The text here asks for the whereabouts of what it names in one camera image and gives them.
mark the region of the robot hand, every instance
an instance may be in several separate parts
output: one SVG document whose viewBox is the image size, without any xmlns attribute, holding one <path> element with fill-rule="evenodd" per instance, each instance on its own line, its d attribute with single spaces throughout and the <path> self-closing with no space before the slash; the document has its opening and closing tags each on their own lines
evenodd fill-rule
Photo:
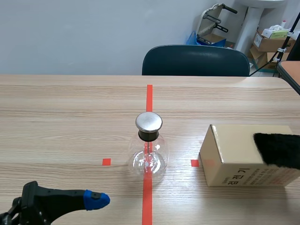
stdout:
<svg viewBox="0 0 300 225">
<path fill-rule="evenodd" d="M 24 185 L 22 197 L 14 199 L 12 208 L 0 214 L 0 225 L 50 225 L 69 212 L 98 210 L 109 202 L 104 193 L 48 189 L 33 181 Z"/>
</svg>

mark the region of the red tape mark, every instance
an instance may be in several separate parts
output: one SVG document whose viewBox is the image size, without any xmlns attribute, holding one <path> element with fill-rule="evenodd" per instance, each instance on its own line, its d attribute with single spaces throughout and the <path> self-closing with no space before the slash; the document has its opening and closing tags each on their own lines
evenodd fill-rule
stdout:
<svg viewBox="0 0 300 225">
<path fill-rule="evenodd" d="M 191 159 L 192 167 L 199 167 L 199 160 L 198 159 Z"/>
<path fill-rule="evenodd" d="M 153 86 L 147 85 L 147 101 L 146 111 L 152 112 L 153 109 Z M 144 153 L 146 156 L 146 162 L 149 162 L 148 156 L 152 152 L 152 143 L 145 142 Z M 149 167 L 146 167 L 144 173 L 143 187 L 142 187 L 142 225 L 152 225 L 152 171 Z"/>
<path fill-rule="evenodd" d="M 102 159 L 102 165 L 111 165 L 111 158 L 104 158 Z"/>
</svg>

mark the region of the floor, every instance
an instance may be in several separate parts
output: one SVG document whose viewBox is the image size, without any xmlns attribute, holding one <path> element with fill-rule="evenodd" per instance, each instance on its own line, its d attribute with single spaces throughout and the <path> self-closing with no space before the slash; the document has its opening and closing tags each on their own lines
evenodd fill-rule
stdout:
<svg viewBox="0 0 300 225">
<path fill-rule="evenodd" d="M 251 67 L 251 68 L 250 68 L 250 74 L 253 73 L 254 71 L 255 71 L 255 68 L 254 68 L 254 67 Z M 269 77 L 272 77 L 272 76 L 273 76 L 273 73 L 256 72 L 256 73 L 253 74 L 252 76 L 259 76 L 259 77 L 261 77 L 261 76 L 264 76 L 264 77 L 269 76 Z"/>
</svg>

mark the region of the blue fingertip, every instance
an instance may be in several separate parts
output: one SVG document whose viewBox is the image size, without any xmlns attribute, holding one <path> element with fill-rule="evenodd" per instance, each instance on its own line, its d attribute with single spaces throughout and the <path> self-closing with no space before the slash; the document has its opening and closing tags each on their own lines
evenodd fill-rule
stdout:
<svg viewBox="0 0 300 225">
<path fill-rule="evenodd" d="M 83 203 L 86 210 L 98 210 L 110 203 L 110 198 L 107 194 L 101 193 L 99 199 L 92 198 L 92 191 L 86 190 L 83 195 Z"/>
</svg>

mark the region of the sink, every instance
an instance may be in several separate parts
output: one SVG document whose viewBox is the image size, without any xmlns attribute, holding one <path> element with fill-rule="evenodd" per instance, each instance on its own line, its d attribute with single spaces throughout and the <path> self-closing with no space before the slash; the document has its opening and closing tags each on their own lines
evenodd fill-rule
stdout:
<svg viewBox="0 0 300 225">
<path fill-rule="evenodd" d="M 238 2 L 252 8 L 277 8 L 281 6 L 285 0 L 239 0 Z"/>
<path fill-rule="evenodd" d="M 240 4 L 248 6 L 249 8 L 234 49 L 247 55 L 261 19 L 263 9 L 280 7 L 285 1 L 286 0 L 238 0 Z"/>
</svg>

